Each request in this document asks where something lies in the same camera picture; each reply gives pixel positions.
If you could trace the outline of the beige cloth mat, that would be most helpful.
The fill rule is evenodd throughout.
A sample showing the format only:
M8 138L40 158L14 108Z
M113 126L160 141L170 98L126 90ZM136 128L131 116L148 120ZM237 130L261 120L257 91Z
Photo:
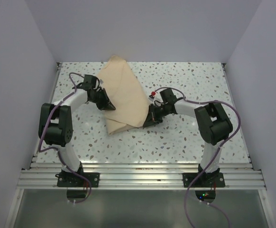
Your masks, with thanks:
M108 135L142 127L148 115L149 99L126 60L111 56L97 77L116 108L104 112Z

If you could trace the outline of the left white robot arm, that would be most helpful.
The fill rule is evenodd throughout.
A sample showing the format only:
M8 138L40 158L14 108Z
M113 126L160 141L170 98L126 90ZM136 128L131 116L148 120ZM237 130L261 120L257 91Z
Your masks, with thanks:
M84 183L85 175L80 172L82 164L71 144L73 137L72 113L87 102L96 104L102 111L114 111L103 81L93 75L71 72L69 78L73 91L55 103L41 106L38 136L38 152L55 150L62 164L62 171L69 172L68 181L78 187Z

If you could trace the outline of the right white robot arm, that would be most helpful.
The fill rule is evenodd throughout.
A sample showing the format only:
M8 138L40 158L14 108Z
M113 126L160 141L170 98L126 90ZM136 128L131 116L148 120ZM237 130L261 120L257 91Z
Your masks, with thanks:
M204 141L202 160L198 166L197 180L202 186L214 182L214 175L219 173L219 159L222 144L229 138L233 125L221 103L189 102L184 96L176 97L174 89L165 87L160 96L162 101L155 100L156 92L149 96L153 103L149 105L143 127L150 127L163 122L170 114L186 115L196 119L200 136Z

